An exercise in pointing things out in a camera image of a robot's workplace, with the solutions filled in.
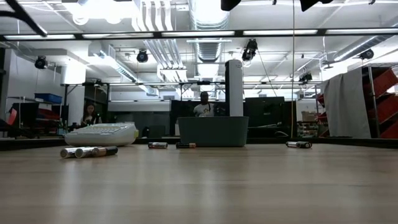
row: blue box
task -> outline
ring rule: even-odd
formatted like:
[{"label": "blue box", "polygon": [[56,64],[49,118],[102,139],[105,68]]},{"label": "blue box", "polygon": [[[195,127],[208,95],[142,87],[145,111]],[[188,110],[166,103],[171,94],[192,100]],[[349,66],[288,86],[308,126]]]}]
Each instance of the blue box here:
[{"label": "blue box", "polygon": [[35,93],[35,98],[43,99],[50,103],[62,104],[62,96],[57,96],[51,93]]}]

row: gray storage bin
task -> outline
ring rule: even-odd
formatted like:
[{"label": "gray storage bin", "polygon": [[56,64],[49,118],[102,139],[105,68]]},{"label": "gray storage bin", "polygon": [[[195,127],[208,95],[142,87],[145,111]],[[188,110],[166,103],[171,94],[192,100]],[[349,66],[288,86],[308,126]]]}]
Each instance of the gray storage bin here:
[{"label": "gray storage bin", "polygon": [[248,136],[248,117],[178,118],[182,143],[198,147],[243,147]]}]

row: white t-shirt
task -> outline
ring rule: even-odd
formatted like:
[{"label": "white t-shirt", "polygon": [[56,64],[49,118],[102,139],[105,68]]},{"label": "white t-shirt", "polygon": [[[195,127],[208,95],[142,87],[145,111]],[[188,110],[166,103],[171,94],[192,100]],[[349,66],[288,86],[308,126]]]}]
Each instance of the white t-shirt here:
[{"label": "white t-shirt", "polygon": [[193,109],[193,112],[199,117],[214,116],[214,105],[212,103],[199,104]]}]

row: person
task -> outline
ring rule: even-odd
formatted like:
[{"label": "person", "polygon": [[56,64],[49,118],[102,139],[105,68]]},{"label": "person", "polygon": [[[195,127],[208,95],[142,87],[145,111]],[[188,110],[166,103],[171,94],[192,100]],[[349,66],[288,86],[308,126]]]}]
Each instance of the person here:
[{"label": "person", "polygon": [[92,103],[86,103],[83,117],[81,118],[81,126],[100,123],[102,123],[102,120],[101,117],[95,112],[95,105]]},{"label": "person", "polygon": [[197,117],[214,116],[214,105],[209,103],[209,94],[206,91],[200,93],[200,104],[193,109]]}]

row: black battery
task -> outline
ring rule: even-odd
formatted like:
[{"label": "black battery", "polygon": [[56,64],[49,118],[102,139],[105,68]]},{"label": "black battery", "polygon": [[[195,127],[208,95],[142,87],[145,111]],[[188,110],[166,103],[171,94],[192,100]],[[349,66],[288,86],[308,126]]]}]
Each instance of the black battery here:
[{"label": "black battery", "polygon": [[150,142],[148,143],[149,149],[167,149],[167,142]]},{"label": "black battery", "polygon": [[80,147],[76,149],[75,156],[76,158],[86,158],[90,157],[93,154],[94,147]]},{"label": "black battery", "polygon": [[60,156],[62,159],[66,158],[76,158],[75,152],[78,149],[78,147],[73,147],[73,148],[65,148],[60,151]]},{"label": "black battery", "polygon": [[196,143],[176,143],[175,147],[177,149],[194,149],[197,147]]},{"label": "black battery", "polygon": [[116,146],[110,147],[96,147],[93,149],[91,154],[93,157],[102,157],[102,156],[113,156],[118,153],[119,149]]},{"label": "black battery", "polygon": [[287,147],[295,147],[295,148],[301,148],[301,149],[309,149],[312,147],[312,144],[310,142],[286,142]]}]

